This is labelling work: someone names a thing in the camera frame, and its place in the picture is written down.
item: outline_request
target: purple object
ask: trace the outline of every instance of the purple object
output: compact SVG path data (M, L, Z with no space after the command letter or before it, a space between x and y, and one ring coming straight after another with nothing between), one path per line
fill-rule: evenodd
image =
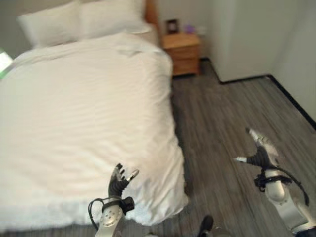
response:
M184 26L184 32L187 34L193 34L196 31L195 27L192 25L185 25Z

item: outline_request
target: laminate flooring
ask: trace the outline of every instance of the laminate flooring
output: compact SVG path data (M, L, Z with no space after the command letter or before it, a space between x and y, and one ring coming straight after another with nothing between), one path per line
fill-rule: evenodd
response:
M220 84L211 65L200 76L172 82L176 133L185 156L190 204L172 219L152 227L129 221L125 237L153 232L160 237L194 237L206 214L236 237L290 237L275 208L253 179L260 168L232 158L255 153L245 127L265 135L278 148L280 164L291 171L310 196L316 216L316 132L267 78ZM291 192L301 201L294 185ZM92 226L11 232L0 237L93 237Z

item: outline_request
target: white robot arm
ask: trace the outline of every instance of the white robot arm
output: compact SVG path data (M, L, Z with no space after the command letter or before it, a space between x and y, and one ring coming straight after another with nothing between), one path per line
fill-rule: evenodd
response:
M236 158L262 168L261 174L254 180L260 191L265 192L268 200L276 207L285 225L298 237L315 237L316 223L312 216L298 200L293 199L284 184L294 181L303 191L305 205L309 205L309 198L302 185L286 170L278 166L278 153L275 147L263 135L252 129L246 129L257 146L257 153L252 157ZM282 176L280 171L290 178Z

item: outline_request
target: picture frame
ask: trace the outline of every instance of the picture frame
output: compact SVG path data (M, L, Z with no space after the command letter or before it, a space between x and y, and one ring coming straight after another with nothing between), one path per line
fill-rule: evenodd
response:
M177 19L171 19L166 21L167 34L176 34L179 32L179 23Z

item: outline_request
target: baseboard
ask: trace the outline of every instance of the baseboard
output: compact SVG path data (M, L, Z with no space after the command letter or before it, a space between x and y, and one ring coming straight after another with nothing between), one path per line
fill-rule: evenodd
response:
M229 81L221 81L219 79L219 76L213 67L212 61L208 58L201 58L201 61L208 61L210 63L210 66L212 70L214 71L217 80L220 84L228 84L228 83L235 83L235 82L241 82L241 81L246 81L246 80L253 80L253 79L259 79L262 77L267 77L269 78L276 86L277 88L286 96L286 98L294 105L294 107L302 114L302 116L307 120L307 122L313 127L313 129L316 130L316 122L312 119L311 116L300 106L300 104L291 96L291 94L277 81L277 79L271 75L271 74L263 74L259 76L254 76L254 77L248 77L248 78L240 78L236 80L229 80Z
M294 105L294 107L302 114L302 116L307 120L307 122L316 130L316 122L312 117L300 106L300 104L291 96L291 94L277 81L277 79L268 74L267 77L279 88L280 91L287 97L287 99Z
M218 74L217 74L217 72L216 72L214 66L213 66L212 61L211 61L208 57L200 58L200 61L202 61L202 62L207 61L207 62L210 63L211 68L212 68L213 72L215 73L216 78L217 78L217 80L218 80L218 82L219 82L220 84L228 84L228 83L235 83L235 82L246 81L246 80L254 80L254 79L259 79L259 78L262 78L262 77L266 77L266 76L268 75L268 74L262 74L262 75L257 75L257 76L254 76L254 77L238 78L238 79L234 79L234 80L221 81L221 80L219 79L219 76L218 76Z

